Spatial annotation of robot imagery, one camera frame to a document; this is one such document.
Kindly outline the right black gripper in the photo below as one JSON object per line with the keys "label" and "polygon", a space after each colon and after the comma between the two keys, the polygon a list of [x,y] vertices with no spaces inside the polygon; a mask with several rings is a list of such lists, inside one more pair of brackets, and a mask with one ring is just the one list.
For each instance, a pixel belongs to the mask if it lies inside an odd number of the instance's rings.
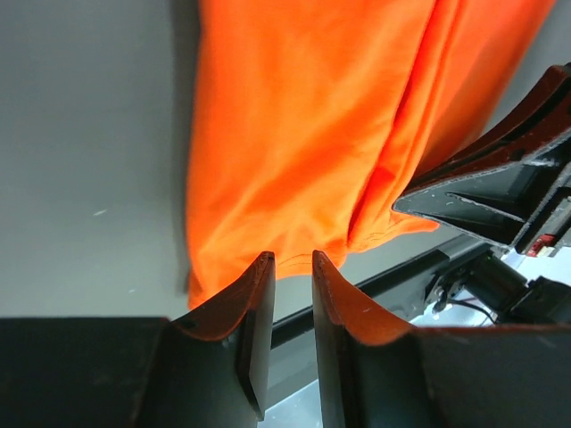
{"label": "right black gripper", "polygon": [[394,210],[520,255],[561,249],[570,229],[570,66],[549,67],[495,127],[416,177]]}

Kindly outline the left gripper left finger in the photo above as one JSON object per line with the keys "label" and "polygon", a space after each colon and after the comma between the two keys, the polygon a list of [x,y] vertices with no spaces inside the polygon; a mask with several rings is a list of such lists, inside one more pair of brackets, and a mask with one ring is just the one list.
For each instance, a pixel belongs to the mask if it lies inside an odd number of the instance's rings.
{"label": "left gripper left finger", "polygon": [[170,389],[182,422],[258,422],[265,416],[276,289],[262,252],[231,285],[172,322]]}

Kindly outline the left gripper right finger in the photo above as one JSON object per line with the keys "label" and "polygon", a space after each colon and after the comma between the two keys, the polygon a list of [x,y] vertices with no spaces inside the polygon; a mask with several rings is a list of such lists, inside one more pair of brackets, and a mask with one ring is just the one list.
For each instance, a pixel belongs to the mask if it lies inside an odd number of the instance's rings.
{"label": "left gripper right finger", "polygon": [[312,253],[312,301],[325,427],[363,427],[357,347],[392,343],[412,324],[347,281],[323,251]]}

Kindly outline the orange t shirt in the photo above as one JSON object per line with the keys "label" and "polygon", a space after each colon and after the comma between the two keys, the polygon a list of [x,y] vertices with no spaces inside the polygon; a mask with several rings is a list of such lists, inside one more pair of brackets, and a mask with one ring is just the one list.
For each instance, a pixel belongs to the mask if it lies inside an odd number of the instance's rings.
{"label": "orange t shirt", "polygon": [[551,1],[201,1],[188,304],[435,223],[393,203],[475,141]]}

